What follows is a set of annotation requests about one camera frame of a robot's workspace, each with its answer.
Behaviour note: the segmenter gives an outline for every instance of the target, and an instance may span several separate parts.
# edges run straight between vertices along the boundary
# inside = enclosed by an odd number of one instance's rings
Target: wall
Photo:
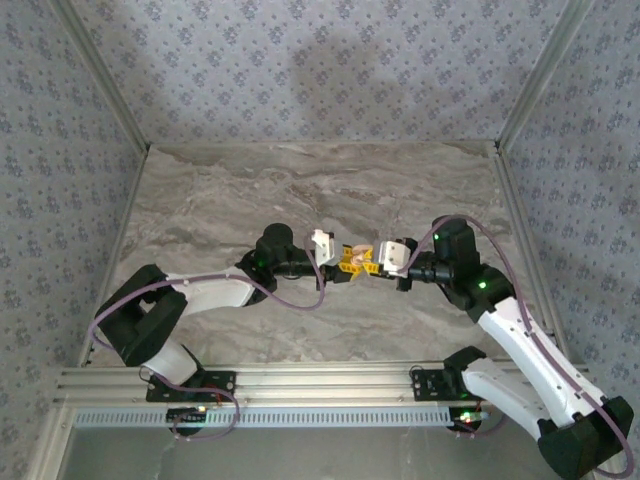
[[[597,1],[508,155],[568,340],[599,385],[632,401],[636,415],[638,42],[637,2]],[[632,428],[640,457],[640,423]]]
[[[74,0],[151,143],[496,138],[564,0]]]
[[[139,155],[44,0],[0,2],[0,478],[77,360]]]

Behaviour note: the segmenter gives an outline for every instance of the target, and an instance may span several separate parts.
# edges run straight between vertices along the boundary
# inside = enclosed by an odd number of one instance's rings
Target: floral wallpaper
[[[496,138],[565,0],[73,0],[151,143]]]
[[[636,418],[639,42],[637,2],[596,1],[509,152],[569,342]],[[637,420],[631,437],[640,458]]]
[[[0,478],[72,366],[140,158],[45,0],[0,2]]]

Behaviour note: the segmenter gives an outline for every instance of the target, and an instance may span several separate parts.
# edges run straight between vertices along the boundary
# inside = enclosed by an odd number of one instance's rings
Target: wire
[[[142,371],[144,370],[144,368],[145,368],[144,365],[140,365],[140,368],[138,369],[138,378],[140,378],[140,380],[142,380],[144,383],[149,385],[151,383],[151,379],[143,378],[142,376]]]
[[[598,412],[598,414],[603,418],[603,420],[606,422],[609,428],[611,428],[611,430],[617,437],[618,441],[622,445],[624,453],[627,456],[627,467],[624,469],[623,472],[612,473],[612,472],[604,471],[600,468],[596,468],[595,471],[598,472],[600,475],[608,478],[622,479],[622,478],[630,477],[633,474],[633,471],[635,468],[635,461],[634,461],[633,452],[631,450],[631,446],[629,445],[629,442],[627,441],[626,437],[624,436],[620,428],[613,421],[611,416],[600,405],[598,405],[598,403],[591,397],[591,395],[589,395],[587,392],[584,392],[582,390],[582,387],[580,386],[580,384],[576,382],[573,379],[573,377],[564,370],[564,368],[562,368],[562,366],[556,361],[555,358],[553,358],[553,355],[547,350],[547,348],[542,343],[538,335],[533,331],[533,325],[531,323],[531,319],[529,318],[529,315],[527,314],[527,307],[524,304],[524,295],[522,293],[522,288],[520,286],[520,282],[518,281],[518,277],[516,276],[515,271],[513,270],[513,266],[511,265],[511,262],[509,262],[509,259],[507,258],[506,253],[498,243],[497,239],[484,225],[482,225],[478,220],[476,220],[473,217],[470,217],[469,215],[456,214],[456,215],[447,215],[445,217],[442,217],[429,229],[429,231],[424,235],[424,237],[422,237],[422,240],[420,240],[420,242],[418,243],[418,247],[415,249],[411,257],[409,258],[409,261],[404,267],[398,270],[398,273],[399,274],[404,273],[407,270],[409,270],[411,265],[413,265],[413,263],[416,261],[416,258],[418,258],[418,255],[420,254],[420,252],[431,240],[435,231],[438,230],[445,223],[455,219],[466,220],[467,222],[473,224],[475,227],[478,228],[478,230],[480,230],[484,234],[485,237],[489,239],[489,241],[493,245],[493,248],[495,248],[496,252],[498,253],[500,260],[502,260],[502,263],[504,264],[504,267],[507,270],[509,279],[513,284],[513,289],[516,294],[516,301],[518,302],[518,309],[520,310],[522,321],[524,323],[524,326],[527,332],[529,333],[531,340],[533,340],[533,343],[536,345],[540,353],[551,364],[551,366],[558,373],[558,375],[560,375],[571,386],[571,388],[575,390],[575,392],[578,395],[581,395],[585,399],[585,401],[595,411]]]
[[[411,382],[413,382],[413,372],[415,372],[416,370],[424,370],[424,368],[422,368],[420,365],[414,365],[409,369],[409,378],[411,379]]]
[[[478,432],[478,431],[474,430],[473,428],[471,428],[469,425],[465,425],[462,422],[454,421],[453,423],[457,427],[464,428],[465,430],[468,430],[468,432],[455,432],[457,435],[464,436],[464,437],[469,437],[469,438],[476,438],[476,437],[481,437],[482,438],[482,437],[488,437],[490,435],[493,435],[498,430],[500,430],[507,423],[507,416],[503,414],[500,417],[500,420],[498,420],[498,423],[496,423],[489,430],[485,430],[484,432]]]
[[[139,288],[138,290],[130,293],[129,295],[126,295],[125,297],[121,298],[120,300],[115,302],[113,305],[111,305],[109,308],[107,308],[100,315],[96,316],[96,318],[89,324],[89,328],[88,328],[89,335],[91,336],[93,341],[96,342],[98,345],[100,345],[100,346],[102,346],[102,347],[104,347],[104,348],[106,348],[108,350],[115,350],[111,345],[109,345],[108,343],[106,343],[103,340],[101,340],[100,338],[98,338],[98,336],[96,334],[96,329],[98,328],[98,325],[100,325],[100,323],[105,318],[107,318],[109,315],[111,315],[113,312],[118,310],[120,307],[126,305],[131,300],[133,300],[135,298],[138,298],[138,297],[140,297],[141,295],[144,295],[147,292],[151,292],[153,290],[157,290],[158,288],[167,287],[167,286],[170,286],[170,285],[185,284],[185,283],[206,282],[206,281],[210,281],[210,280],[239,280],[241,282],[248,283],[252,287],[260,290],[267,297],[275,300],[276,302],[280,303],[281,305],[284,305],[285,307],[291,308],[293,310],[298,310],[298,311],[301,311],[301,312],[310,312],[310,311],[316,310],[317,308],[320,307],[320,305],[322,305],[322,302],[324,301],[325,285],[324,285],[324,278],[322,278],[322,273],[320,272],[320,268],[318,267],[318,264],[316,263],[316,260],[315,260],[315,258],[313,256],[313,254],[311,253],[311,248],[309,246],[309,240],[310,240],[309,236],[305,237],[305,239],[304,239],[304,250],[305,250],[305,252],[307,254],[307,257],[311,261],[311,266],[313,267],[313,271],[316,274],[316,277],[318,279],[318,285],[320,287],[320,295],[318,297],[318,301],[313,305],[310,305],[310,306],[294,305],[293,303],[290,303],[290,302],[288,302],[286,300],[283,300],[282,298],[274,295],[273,293],[271,293],[269,290],[267,290],[265,287],[263,287],[259,283],[255,282],[254,280],[250,279],[249,277],[246,277],[246,276],[243,276],[243,275],[234,275],[234,274],[227,274],[227,273],[210,273],[210,274],[206,274],[206,275],[194,275],[192,277],[187,277],[187,278],[180,278],[180,279],[176,278],[176,279],[172,279],[172,280],[163,280],[162,282],[152,283],[151,285],[147,285],[145,287]]]
[[[160,380],[162,383],[164,383],[167,387],[173,390],[177,390],[179,392],[189,392],[189,393],[212,393],[212,394],[215,394],[216,396],[221,395],[223,397],[228,398],[231,402],[233,402],[233,406],[235,407],[235,412],[233,414],[233,418],[231,419],[231,423],[229,423],[227,428],[225,428],[222,432],[214,433],[213,435],[203,435],[198,437],[186,437],[184,435],[180,435],[180,433],[178,433],[178,424],[185,417],[191,415],[191,413],[186,412],[178,415],[176,418],[173,419],[173,427],[171,427],[171,431],[173,432],[173,436],[176,440],[182,440],[185,442],[206,442],[209,440],[218,440],[222,437],[229,435],[233,431],[233,429],[236,427],[238,421],[240,421],[240,403],[238,403],[238,399],[233,394],[216,387],[202,387],[202,388],[183,387],[181,385],[175,385],[171,383],[165,377],[157,373],[154,376],[158,380]]]

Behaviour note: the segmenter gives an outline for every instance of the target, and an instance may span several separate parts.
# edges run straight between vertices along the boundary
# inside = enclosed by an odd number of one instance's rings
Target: marble surface
[[[140,266],[202,273],[231,266],[265,226],[290,225],[296,244],[313,228],[348,244],[420,238],[433,218],[467,213],[493,231],[523,272],[489,143],[252,144],[153,147],[144,168],[112,290]],[[478,246],[499,265],[484,238]],[[530,292],[524,281],[525,292]],[[280,280],[277,294],[315,302],[312,279]],[[174,337],[205,364],[442,359],[476,345],[500,347],[431,285],[406,294],[395,282],[329,284],[311,313],[264,301],[181,319]],[[120,365],[98,350],[93,365]]]

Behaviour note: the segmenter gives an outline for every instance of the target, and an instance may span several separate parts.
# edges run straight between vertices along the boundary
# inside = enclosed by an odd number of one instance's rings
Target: metal frame
[[[539,321],[553,332],[553,337],[560,351],[569,358],[570,350],[567,339],[562,328],[562,323],[556,309],[555,302],[551,296],[549,282],[546,273],[540,263],[538,249],[533,240],[533,232],[527,221],[527,212],[522,203],[522,198],[518,194],[518,186],[511,169],[511,163],[504,153],[494,153],[492,155],[496,179],[502,195],[504,196],[504,207],[509,215],[509,221],[513,228],[513,236],[516,239],[520,254],[524,259],[527,277],[533,288],[532,299],[534,304],[540,309]]]
[[[568,1],[502,127],[498,138],[501,153],[508,152],[513,146],[594,2]]]
[[[125,135],[139,153],[146,152],[148,143],[71,1],[49,0],[49,3],[60,19],[63,28],[67,31],[69,39],[78,49],[78,53],[84,60]]]
[[[442,368],[442,364],[439,362],[416,363],[425,369]],[[366,414],[384,409],[385,412],[393,412],[400,416],[397,423],[389,424],[398,426],[402,424],[403,415],[415,416],[419,414],[419,411],[439,415],[443,411],[443,407],[475,406],[473,401],[414,402],[408,372],[416,363],[254,364],[220,365],[216,368],[238,372],[236,395],[245,412],[283,412],[282,409],[285,409],[285,412],[291,411],[291,409],[300,412],[313,411],[314,408],[322,407],[326,412],[344,412],[345,409],[348,409],[350,412],[364,412]],[[512,362],[499,361],[496,363],[506,372],[512,373],[516,377],[519,375],[519,378],[524,380],[521,372]],[[576,368],[583,373],[586,372],[584,365],[576,365]],[[146,422],[144,426],[161,426],[153,414],[172,405],[146,403],[144,401],[146,386],[138,375],[137,368],[65,369],[54,394],[54,406],[47,417],[36,446],[36,454],[25,478],[27,480],[59,480],[58,476],[64,467],[65,451],[74,424],[78,419],[84,418],[85,424],[80,425],[84,428],[101,426],[91,424],[91,421],[86,419],[86,415],[91,412],[97,411],[102,414],[125,412],[132,414],[131,421],[137,422],[135,426],[140,426],[140,422]],[[136,416],[137,412],[151,413],[152,415],[145,420],[140,420],[140,417]],[[109,418],[103,419],[103,426],[112,421],[114,421],[113,415],[111,420]],[[119,421],[122,423],[127,420],[120,419]],[[442,425],[448,423],[447,418],[441,418],[438,421]],[[379,421],[373,423],[362,426],[381,425]],[[622,470],[621,462],[621,457],[617,456],[607,462],[604,468],[620,471]],[[592,478],[599,479],[601,477],[594,475]]]
[[[167,428],[166,408],[79,408],[74,428]],[[225,428],[233,407],[215,407],[204,418],[178,427]],[[242,409],[236,428],[451,427],[448,407],[251,407]]]
[[[140,165],[138,166],[138,170],[136,170],[135,177],[133,178],[131,189],[129,190],[129,196],[127,197],[127,203],[124,207],[124,213],[122,214],[122,219],[120,220],[120,228],[118,229],[116,241],[113,250],[111,251],[111,256],[109,257],[109,263],[107,264],[104,279],[102,280],[102,284],[100,285],[98,299],[93,307],[94,312],[98,311],[98,308],[100,308],[100,306],[108,297],[109,285],[111,284],[111,280],[113,279],[116,264],[118,263],[120,253],[122,252],[125,232],[127,231],[127,225],[129,224],[129,218],[131,217],[131,210],[133,209],[133,203],[135,202],[136,194],[138,193],[138,187],[140,186],[140,180],[142,178],[144,166],[147,162],[148,154],[148,151],[145,151],[144,154],[142,154],[142,160],[140,162]],[[91,345],[91,338],[89,338],[89,336],[86,336],[84,339],[84,343],[82,344],[82,348],[80,349],[80,355],[77,362],[80,367],[86,366],[87,361],[89,360],[89,355],[91,354]]]

